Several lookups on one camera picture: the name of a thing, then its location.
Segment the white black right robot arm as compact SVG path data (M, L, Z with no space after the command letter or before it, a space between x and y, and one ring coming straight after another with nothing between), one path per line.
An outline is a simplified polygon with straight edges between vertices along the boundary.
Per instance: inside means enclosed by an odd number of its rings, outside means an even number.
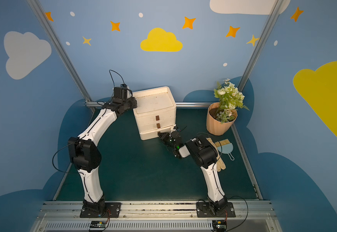
M183 142L178 131L158 132L159 139L169 147L174 156L182 159L191 156L204 175L209 200L209 210L217 215L225 211L228 200L217 172L218 150L203 135Z

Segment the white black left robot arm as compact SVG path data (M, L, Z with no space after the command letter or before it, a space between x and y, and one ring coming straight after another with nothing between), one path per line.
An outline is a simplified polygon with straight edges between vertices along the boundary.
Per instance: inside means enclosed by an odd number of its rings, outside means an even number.
M84 190L81 218L105 217L107 207L99 179L102 154L98 144L106 130L119 116L137 108L137 101L126 84L113 89L111 99L102 105L98 116L78 137L68 140L71 163L80 175Z

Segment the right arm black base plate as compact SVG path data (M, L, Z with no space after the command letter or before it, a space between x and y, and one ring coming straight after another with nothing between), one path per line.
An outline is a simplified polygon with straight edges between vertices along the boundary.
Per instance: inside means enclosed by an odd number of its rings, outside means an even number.
M233 203L228 202L224 209L214 209L209 202L197 201L196 213L199 218L235 218L236 213Z

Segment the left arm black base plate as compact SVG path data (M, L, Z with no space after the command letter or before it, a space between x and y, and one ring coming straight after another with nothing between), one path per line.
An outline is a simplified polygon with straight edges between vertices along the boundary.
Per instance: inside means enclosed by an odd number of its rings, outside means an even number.
M121 210L119 202L85 202L82 206L80 218L118 218Z

